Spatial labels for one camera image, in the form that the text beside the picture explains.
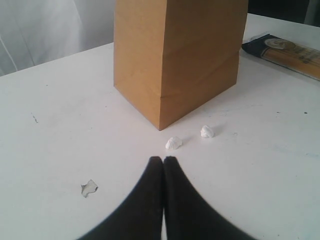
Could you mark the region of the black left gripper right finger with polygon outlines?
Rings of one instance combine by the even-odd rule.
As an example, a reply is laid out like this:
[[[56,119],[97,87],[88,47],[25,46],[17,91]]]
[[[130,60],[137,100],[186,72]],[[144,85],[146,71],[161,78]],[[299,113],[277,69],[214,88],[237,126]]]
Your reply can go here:
[[[251,240],[196,191],[174,156],[163,161],[164,216],[168,240]]]

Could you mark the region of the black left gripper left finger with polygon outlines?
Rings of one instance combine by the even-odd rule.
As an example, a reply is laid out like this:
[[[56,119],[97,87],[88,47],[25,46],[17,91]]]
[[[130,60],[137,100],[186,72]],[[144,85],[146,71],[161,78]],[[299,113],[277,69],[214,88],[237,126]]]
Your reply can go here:
[[[139,181],[126,199],[81,240],[160,240],[163,223],[162,159],[149,158]]]

